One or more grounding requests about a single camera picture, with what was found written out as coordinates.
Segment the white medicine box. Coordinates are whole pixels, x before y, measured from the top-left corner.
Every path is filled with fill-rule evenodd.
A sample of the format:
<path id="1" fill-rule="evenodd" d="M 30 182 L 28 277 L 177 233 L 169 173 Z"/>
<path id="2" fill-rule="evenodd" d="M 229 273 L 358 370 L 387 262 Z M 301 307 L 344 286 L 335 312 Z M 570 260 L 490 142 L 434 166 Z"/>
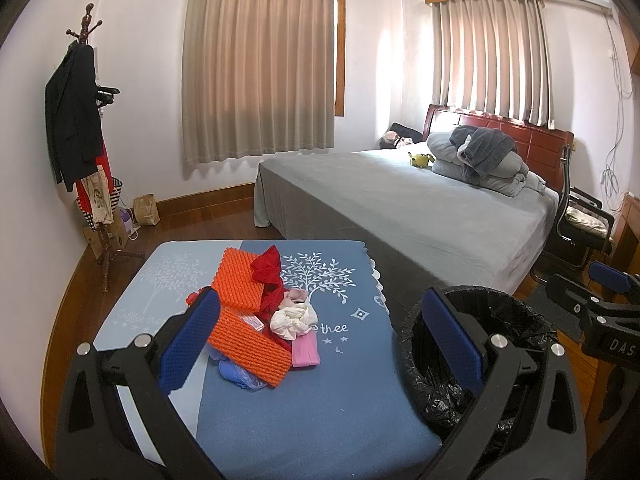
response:
<path id="1" fill-rule="evenodd" d="M 265 324 L 256 315 L 241 314 L 239 315 L 239 318 L 250 327 L 253 327 L 254 330 L 257 330 L 259 333 L 261 333 L 265 328 Z"/>

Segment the orange bubble wrap square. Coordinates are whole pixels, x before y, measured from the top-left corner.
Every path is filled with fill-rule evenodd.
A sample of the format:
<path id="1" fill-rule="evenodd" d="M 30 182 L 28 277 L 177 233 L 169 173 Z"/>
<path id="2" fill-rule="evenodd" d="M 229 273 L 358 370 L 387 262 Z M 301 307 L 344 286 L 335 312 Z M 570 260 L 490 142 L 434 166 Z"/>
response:
<path id="1" fill-rule="evenodd" d="M 258 255 L 239 248 L 224 250 L 212 281 L 212 289 L 223 307 L 244 313 L 260 310 L 264 284 L 254 279 L 252 268 L 257 258 Z"/>

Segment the pink cloth piece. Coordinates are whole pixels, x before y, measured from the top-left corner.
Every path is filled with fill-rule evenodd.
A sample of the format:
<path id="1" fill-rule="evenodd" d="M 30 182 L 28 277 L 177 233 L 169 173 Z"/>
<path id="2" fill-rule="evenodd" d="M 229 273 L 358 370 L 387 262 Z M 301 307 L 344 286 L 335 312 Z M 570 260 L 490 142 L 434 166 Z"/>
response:
<path id="1" fill-rule="evenodd" d="M 321 362 L 317 346 L 317 334 L 314 330 L 299 335 L 292 342 L 292 367 L 306 368 Z"/>

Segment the red cloth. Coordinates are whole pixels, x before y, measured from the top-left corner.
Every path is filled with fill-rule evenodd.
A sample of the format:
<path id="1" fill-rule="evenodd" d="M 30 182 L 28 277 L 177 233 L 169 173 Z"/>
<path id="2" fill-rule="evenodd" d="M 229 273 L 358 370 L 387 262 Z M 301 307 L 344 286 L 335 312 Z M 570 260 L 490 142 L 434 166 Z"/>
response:
<path id="1" fill-rule="evenodd" d="M 281 258 L 278 248 L 271 245 L 250 264 L 250 268 L 253 280 L 264 286 L 257 317 L 265 326 L 268 326 L 270 318 L 278 310 L 285 292 L 281 278 Z"/>

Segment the pink sock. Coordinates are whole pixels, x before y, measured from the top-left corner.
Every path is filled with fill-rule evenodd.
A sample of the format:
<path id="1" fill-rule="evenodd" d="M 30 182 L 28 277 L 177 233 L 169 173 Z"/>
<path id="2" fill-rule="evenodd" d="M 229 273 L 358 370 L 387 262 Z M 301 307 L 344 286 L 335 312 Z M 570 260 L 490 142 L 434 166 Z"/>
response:
<path id="1" fill-rule="evenodd" d="M 289 307 L 303 307 L 306 304 L 308 292 L 305 289 L 292 288 L 284 293 L 280 309 Z"/>

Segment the black-lined trash bin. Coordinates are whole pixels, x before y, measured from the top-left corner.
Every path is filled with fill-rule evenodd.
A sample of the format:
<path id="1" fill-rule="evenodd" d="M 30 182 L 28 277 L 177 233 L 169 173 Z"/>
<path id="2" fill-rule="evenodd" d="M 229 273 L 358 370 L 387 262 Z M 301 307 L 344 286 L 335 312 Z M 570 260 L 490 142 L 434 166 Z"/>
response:
<path id="1" fill-rule="evenodd" d="M 400 326 L 402 380 L 416 412 L 441 439 L 484 388 L 491 367 L 485 342 L 492 335 L 533 352 L 558 341 L 552 325 L 525 302 L 475 285 L 428 288 Z"/>

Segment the wooden desk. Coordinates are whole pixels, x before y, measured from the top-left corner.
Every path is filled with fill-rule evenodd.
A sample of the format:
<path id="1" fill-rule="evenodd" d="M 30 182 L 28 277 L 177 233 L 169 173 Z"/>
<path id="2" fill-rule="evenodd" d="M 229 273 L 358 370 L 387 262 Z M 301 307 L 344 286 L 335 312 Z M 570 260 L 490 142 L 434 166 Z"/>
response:
<path id="1" fill-rule="evenodd" d="M 615 223 L 610 265 L 628 274 L 640 270 L 640 203 L 637 196 L 627 192 L 620 216 Z"/>

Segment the black office chair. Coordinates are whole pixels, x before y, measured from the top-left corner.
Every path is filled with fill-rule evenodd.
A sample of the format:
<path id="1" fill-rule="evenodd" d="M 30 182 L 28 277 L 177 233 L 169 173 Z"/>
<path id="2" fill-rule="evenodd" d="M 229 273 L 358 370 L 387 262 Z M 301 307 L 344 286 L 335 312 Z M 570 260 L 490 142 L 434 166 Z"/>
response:
<path id="1" fill-rule="evenodd" d="M 570 184 L 568 145 L 562 148 L 563 185 L 558 210 L 544 250 L 529 275 L 544 284 L 553 274 L 580 282 L 593 255 L 611 249 L 614 216 L 603 209 L 600 200 Z"/>

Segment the grey pillow stack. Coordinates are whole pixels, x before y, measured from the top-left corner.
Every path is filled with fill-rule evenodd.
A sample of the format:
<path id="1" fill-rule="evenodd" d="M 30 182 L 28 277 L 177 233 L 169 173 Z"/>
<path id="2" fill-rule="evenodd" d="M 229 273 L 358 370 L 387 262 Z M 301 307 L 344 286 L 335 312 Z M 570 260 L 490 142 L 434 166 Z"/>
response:
<path id="1" fill-rule="evenodd" d="M 431 133 L 426 143 L 435 157 L 435 174 L 509 197 L 524 188 L 546 192 L 546 181 L 529 169 L 515 141 L 499 129 L 459 126 L 452 133 Z"/>

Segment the grey bed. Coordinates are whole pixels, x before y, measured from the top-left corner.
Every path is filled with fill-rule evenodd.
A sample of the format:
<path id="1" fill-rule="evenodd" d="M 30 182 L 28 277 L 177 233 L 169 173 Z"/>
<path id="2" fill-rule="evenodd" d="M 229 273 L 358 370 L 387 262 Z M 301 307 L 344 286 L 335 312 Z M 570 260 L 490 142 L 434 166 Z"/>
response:
<path id="1" fill-rule="evenodd" d="M 361 240 L 400 304 L 430 286 L 512 294 L 557 206 L 552 188 L 509 197 L 413 167 L 394 150 L 279 154 L 259 163 L 254 188 L 255 226 L 300 240 Z"/>

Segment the dark grey folded blanket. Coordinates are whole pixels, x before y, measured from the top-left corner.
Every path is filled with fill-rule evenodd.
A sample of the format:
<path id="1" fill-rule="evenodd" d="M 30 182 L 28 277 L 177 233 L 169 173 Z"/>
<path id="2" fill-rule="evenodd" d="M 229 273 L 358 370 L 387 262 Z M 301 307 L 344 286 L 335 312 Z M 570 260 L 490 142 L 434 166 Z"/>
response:
<path id="1" fill-rule="evenodd" d="M 513 139 L 496 128 L 457 126 L 449 142 L 465 166 L 465 181 L 471 184 L 486 178 L 510 153 L 518 152 Z"/>

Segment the blue tree-print tablecloth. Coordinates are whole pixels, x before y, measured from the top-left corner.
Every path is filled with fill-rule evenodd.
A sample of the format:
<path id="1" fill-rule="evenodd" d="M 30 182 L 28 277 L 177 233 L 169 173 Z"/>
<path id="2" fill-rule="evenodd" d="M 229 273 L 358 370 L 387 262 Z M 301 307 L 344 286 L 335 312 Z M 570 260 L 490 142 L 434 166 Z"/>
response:
<path id="1" fill-rule="evenodd" d="M 190 330 L 191 368 L 162 380 L 229 479 L 412 479 L 439 437 L 412 407 L 367 248 L 356 240 L 167 242 L 116 301 L 100 350 L 155 334 L 204 288 L 217 321 Z"/>

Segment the green plush toy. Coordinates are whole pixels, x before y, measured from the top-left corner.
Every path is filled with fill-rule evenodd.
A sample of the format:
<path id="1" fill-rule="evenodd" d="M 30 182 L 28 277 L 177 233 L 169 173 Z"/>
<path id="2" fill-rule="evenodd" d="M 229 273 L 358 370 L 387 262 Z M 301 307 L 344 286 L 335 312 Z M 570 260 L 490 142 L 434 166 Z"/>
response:
<path id="1" fill-rule="evenodd" d="M 420 169 L 431 168 L 433 162 L 435 161 L 435 157 L 430 153 L 410 153 L 409 159 L 411 166 Z"/>

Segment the brown paper bag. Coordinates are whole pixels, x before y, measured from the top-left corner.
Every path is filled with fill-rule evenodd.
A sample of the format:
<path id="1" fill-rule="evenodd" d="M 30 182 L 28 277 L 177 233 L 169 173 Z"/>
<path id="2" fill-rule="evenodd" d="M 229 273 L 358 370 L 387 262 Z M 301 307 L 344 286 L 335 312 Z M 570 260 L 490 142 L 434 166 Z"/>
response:
<path id="1" fill-rule="evenodd" d="M 160 223 L 160 213 L 153 194 L 136 197 L 132 209 L 139 226 L 157 226 Z"/>

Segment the pink plush toy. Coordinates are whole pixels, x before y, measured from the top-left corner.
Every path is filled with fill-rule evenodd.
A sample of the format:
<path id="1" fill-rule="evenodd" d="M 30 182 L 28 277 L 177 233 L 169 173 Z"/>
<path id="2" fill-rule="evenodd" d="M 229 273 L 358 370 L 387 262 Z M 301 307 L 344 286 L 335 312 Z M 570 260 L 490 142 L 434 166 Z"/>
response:
<path id="1" fill-rule="evenodd" d="M 395 131 L 387 131 L 381 136 L 378 145 L 381 150 L 394 150 L 401 140 L 401 136 Z"/>

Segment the right beige curtain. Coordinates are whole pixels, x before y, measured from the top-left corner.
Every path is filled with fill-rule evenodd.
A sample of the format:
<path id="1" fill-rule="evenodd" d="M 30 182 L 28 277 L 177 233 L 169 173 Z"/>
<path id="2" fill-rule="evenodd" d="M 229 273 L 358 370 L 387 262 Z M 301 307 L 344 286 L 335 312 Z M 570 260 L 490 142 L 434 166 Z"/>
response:
<path id="1" fill-rule="evenodd" d="M 540 0 L 446 0 L 432 18 L 434 103 L 554 126 Z"/>

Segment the beige curtain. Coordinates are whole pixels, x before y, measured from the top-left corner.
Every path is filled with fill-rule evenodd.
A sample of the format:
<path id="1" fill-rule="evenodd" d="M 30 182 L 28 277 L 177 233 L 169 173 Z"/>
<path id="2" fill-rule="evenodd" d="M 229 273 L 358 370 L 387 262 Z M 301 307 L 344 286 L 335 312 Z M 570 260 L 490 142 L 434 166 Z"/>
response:
<path id="1" fill-rule="evenodd" d="M 334 86 L 334 0 L 188 0 L 187 165 L 332 148 Z"/>
<path id="2" fill-rule="evenodd" d="M 446 0 L 432 18 L 434 103 L 554 126 L 540 0 Z"/>

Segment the canvas tote bag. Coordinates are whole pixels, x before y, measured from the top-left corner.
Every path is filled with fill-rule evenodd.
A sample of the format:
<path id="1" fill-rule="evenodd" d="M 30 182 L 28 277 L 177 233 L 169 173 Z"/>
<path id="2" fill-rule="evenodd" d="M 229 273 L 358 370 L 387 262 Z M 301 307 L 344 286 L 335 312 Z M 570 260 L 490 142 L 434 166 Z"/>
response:
<path id="1" fill-rule="evenodd" d="M 111 224 L 110 185 L 102 166 L 94 174 L 81 180 L 93 206 L 93 217 L 96 223 Z"/>

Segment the striped basket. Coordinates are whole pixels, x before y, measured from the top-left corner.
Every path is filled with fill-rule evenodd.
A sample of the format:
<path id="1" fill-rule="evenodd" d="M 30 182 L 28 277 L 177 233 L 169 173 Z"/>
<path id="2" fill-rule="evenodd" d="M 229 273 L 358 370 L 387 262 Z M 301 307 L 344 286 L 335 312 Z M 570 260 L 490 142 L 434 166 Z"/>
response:
<path id="1" fill-rule="evenodd" d="M 89 229 L 93 231 L 96 230 L 96 222 L 93 217 L 93 206 L 91 198 L 89 197 L 88 192 L 86 191 L 84 185 L 78 181 L 75 184 L 76 190 L 76 205 L 78 206 L 81 214 L 84 216 L 87 226 Z M 122 181 L 119 178 L 112 177 L 112 186 L 110 193 L 110 204 L 111 204 L 111 223 L 115 223 L 119 219 L 118 204 L 120 200 L 120 196 L 122 195 Z"/>

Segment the red hanging garment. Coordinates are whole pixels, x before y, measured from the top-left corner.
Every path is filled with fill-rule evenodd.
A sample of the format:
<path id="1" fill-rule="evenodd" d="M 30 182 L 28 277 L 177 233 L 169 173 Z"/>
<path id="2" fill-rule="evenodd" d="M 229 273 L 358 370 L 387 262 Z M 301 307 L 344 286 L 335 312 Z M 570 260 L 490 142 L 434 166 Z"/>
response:
<path id="1" fill-rule="evenodd" d="M 75 185 L 80 210 L 90 216 L 93 224 L 111 224 L 114 221 L 112 193 L 115 187 L 106 148 L 96 158 L 96 172 Z"/>

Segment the black hanging jacket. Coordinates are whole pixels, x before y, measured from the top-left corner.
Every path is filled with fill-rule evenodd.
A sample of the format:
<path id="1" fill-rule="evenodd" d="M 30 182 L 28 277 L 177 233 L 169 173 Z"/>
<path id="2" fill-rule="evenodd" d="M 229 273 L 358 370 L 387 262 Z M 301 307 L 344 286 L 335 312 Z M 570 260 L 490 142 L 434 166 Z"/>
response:
<path id="1" fill-rule="evenodd" d="M 51 166 L 67 192 L 96 172 L 103 154 L 101 118 L 96 106 L 93 48 L 72 42 L 46 84 L 44 114 Z"/>

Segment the left beige curtain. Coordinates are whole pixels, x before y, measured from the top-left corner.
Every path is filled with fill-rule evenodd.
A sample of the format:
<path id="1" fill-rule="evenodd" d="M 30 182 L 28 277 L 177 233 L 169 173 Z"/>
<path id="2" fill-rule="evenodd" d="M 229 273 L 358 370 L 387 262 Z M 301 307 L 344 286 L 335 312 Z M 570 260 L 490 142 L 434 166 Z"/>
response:
<path id="1" fill-rule="evenodd" d="M 187 165 L 332 148 L 334 86 L 334 0 L 188 0 Z"/>

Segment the wooden coat rack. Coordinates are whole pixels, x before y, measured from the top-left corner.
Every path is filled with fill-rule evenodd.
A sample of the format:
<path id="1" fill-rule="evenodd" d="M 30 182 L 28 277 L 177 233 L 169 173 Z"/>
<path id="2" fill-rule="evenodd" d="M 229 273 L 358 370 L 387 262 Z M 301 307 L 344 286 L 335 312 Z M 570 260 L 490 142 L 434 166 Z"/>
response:
<path id="1" fill-rule="evenodd" d="M 92 2 L 86 5 L 79 32 L 74 32 L 71 29 L 66 30 L 66 35 L 75 38 L 78 44 L 88 44 L 90 35 L 103 23 L 101 20 L 93 23 L 93 8 Z M 120 90 L 117 88 L 96 87 L 96 108 L 99 111 L 99 118 L 102 108 L 113 104 L 115 96 L 119 93 Z M 118 257 L 144 260 L 143 252 L 130 252 L 130 250 L 114 247 L 112 244 L 114 234 L 111 232 L 110 226 L 120 218 L 115 202 L 116 198 L 119 199 L 122 190 L 122 186 L 117 186 L 118 182 L 119 180 L 112 176 L 106 146 L 103 142 L 102 153 L 96 158 L 96 172 L 76 182 L 76 203 L 85 218 L 91 219 L 89 226 L 92 226 L 96 232 L 101 247 L 101 253 L 96 261 L 102 268 L 103 292 L 110 290 L 110 272 L 113 260 Z"/>

